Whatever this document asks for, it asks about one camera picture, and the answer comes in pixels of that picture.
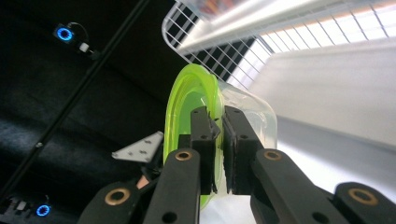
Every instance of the screw hole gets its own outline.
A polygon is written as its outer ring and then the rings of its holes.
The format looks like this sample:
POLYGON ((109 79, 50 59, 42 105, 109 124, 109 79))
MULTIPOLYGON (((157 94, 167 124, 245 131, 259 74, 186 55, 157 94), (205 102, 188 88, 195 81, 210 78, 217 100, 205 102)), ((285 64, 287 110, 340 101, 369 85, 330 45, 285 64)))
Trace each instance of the screw hole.
POLYGON ((329 219, 325 215, 323 215, 323 214, 321 214, 319 212, 313 213, 312 217, 318 223, 324 223, 324 224, 329 223, 329 219))
POLYGON ((167 212, 167 213, 163 214, 163 222, 164 223, 174 223, 176 220, 177 220, 176 213, 167 212))
POLYGON ((122 192, 115 192, 111 195, 111 199, 113 200, 119 200, 124 196, 124 193, 122 192))
POLYGON ((277 155, 274 152, 269 152, 268 156, 273 158, 273 159, 277 158, 277 155))
POLYGON ((367 195, 367 194, 365 194, 365 193, 363 193, 363 192, 360 192, 360 191, 356 191, 356 192, 355 192, 355 195, 356 195, 357 197, 361 198, 362 200, 367 201, 367 202, 369 202, 369 201, 371 200, 371 198, 369 197, 369 195, 367 195))
POLYGON ((183 153, 180 153, 178 156, 179 156, 180 158, 186 159, 186 158, 189 157, 189 154, 183 152, 183 153))

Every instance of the black ceiling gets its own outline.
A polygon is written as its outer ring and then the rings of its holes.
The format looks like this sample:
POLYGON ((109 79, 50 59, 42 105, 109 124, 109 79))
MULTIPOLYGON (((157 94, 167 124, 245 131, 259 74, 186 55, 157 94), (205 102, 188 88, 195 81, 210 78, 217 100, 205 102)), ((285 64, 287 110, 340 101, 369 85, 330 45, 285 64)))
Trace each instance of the black ceiling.
MULTIPOLYGON (((54 28, 79 22, 101 50, 136 2, 1 1, 0 188, 92 65, 57 40, 54 28)), ((48 194, 55 215, 9 221, 10 213, 0 213, 0 223, 75 223, 101 187, 140 176, 138 164, 115 161, 111 152, 163 132, 167 98, 186 65, 161 33, 173 3, 149 3, 17 186, 48 194)))

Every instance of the blue ring light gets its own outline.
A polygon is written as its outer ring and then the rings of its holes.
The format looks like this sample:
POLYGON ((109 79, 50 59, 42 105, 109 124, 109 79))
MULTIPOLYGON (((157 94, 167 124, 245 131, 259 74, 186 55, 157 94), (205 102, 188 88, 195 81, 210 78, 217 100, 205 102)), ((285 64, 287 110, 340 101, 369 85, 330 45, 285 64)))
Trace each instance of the blue ring light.
POLYGON ((73 33, 66 28, 59 28, 56 35, 63 41, 69 41, 73 38, 73 33))
POLYGON ((35 210, 35 213, 40 217, 44 217, 50 213, 50 207, 43 204, 35 210))

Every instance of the metal bracket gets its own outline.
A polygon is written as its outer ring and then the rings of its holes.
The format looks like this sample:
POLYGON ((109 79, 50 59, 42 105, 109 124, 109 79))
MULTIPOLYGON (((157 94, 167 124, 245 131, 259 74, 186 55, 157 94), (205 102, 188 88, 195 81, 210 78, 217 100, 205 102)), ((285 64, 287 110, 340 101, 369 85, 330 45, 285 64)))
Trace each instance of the metal bracket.
POLYGON ((191 111, 190 147, 201 157, 201 194, 209 195, 213 190, 218 192, 215 183, 216 138, 219 127, 213 121, 205 106, 191 111))
POLYGON ((348 223, 286 153, 261 149, 255 159, 253 172, 280 223, 348 223))
POLYGON ((133 181, 112 183, 96 193, 81 214, 78 224, 130 223, 139 197, 133 181))
POLYGON ((334 206, 352 224, 396 223, 396 206, 376 189, 360 183, 337 186, 334 206))
POLYGON ((111 156, 116 160, 150 162, 163 140, 163 133, 156 132, 128 147, 113 152, 111 156))
POLYGON ((225 106, 222 117, 224 128, 224 171, 227 192, 235 195, 250 195, 254 174, 250 161, 257 150, 263 148, 260 139, 248 123, 245 114, 234 107, 225 106))
POLYGON ((198 223, 200 154, 182 148, 168 155, 144 224, 198 223))

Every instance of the bolt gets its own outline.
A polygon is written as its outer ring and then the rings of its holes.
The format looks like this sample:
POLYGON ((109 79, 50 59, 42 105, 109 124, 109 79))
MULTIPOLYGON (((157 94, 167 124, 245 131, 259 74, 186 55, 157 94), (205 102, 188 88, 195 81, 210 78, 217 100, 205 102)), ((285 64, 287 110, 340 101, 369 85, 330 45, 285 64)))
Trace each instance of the bolt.
POLYGON ((35 147, 43 147, 44 145, 42 143, 37 143, 35 144, 35 147))

